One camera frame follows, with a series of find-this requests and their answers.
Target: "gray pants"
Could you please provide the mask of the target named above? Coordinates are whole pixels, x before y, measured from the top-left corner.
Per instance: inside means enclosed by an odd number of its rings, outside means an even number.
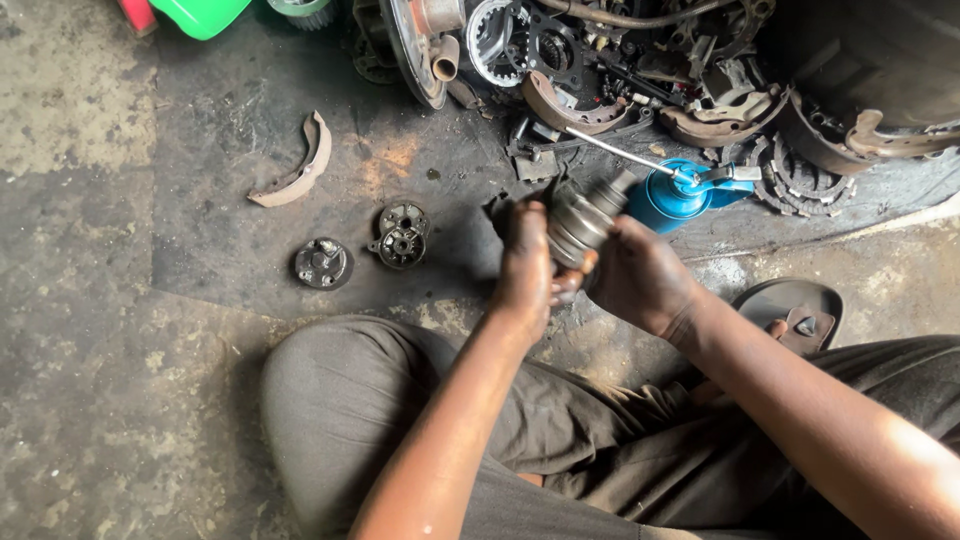
[[[364,316],[305,328],[276,348],[264,372],[264,425],[304,538],[346,536],[457,351],[432,331]],[[960,439],[960,337],[859,345],[811,361],[930,435]],[[545,475],[544,487],[516,473]],[[860,534],[728,398],[693,406],[676,383],[634,391],[524,362],[461,537]]]

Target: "stained concrete floor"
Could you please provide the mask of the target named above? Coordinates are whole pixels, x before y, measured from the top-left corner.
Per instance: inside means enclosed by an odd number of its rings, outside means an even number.
[[[157,56],[111,0],[0,1],[0,539],[299,537],[256,390],[266,354],[319,317],[153,286]],[[960,332],[958,235],[953,219],[691,266],[725,298],[780,276],[834,284],[838,345]],[[374,312],[466,335],[482,307]],[[626,385],[686,367],[582,295],[532,356]]]

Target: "green container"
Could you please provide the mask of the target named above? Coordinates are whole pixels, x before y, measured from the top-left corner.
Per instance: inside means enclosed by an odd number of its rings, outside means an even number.
[[[150,0],[194,39],[210,39],[237,18],[250,0]]]

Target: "hand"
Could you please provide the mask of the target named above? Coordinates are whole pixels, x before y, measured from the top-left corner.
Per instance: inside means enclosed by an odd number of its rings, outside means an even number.
[[[550,307],[576,293],[596,261],[596,252],[585,254],[584,268],[565,269],[555,278],[555,265],[546,240],[546,207],[527,200],[514,205],[510,235],[503,250],[500,280],[491,300],[491,313],[505,313],[533,345],[550,319]]]
[[[596,272],[587,291],[594,303],[671,343],[705,291],[666,242],[626,215],[613,220]]]

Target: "rubber hose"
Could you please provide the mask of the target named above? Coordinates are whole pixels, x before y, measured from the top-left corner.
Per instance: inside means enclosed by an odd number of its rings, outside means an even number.
[[[671,24],[677,24],[682,20],[688,19],[690,17],[695,17],[701,13],[706,13],[706,12],[715,10],[717,8],[721,8],[723,6],[726,6],[727,4],[738,2],[739,0],[708,0],[707,2],[697,4],[696,6],[693,6],[691,8],[670,13],[669,15],[664,15],[662,17],[646,18],[646,19],[627,17],[623,15],[615,15],[613,13],[605,12],[603,10],[595,10],[592,8],[588,8],[583,4],[575,3],[573,2],[573,0],[537,0],[537,1],[548,8],[560,10],[561,12],[573,15],[577,18],[591,20],[593,22],[602,22],[604,24],[609,24],[611,26],[618,26],[620,28],[630,28],[633,30],[648,30],[651,28],[662,28],[664,26],[670,26]]]

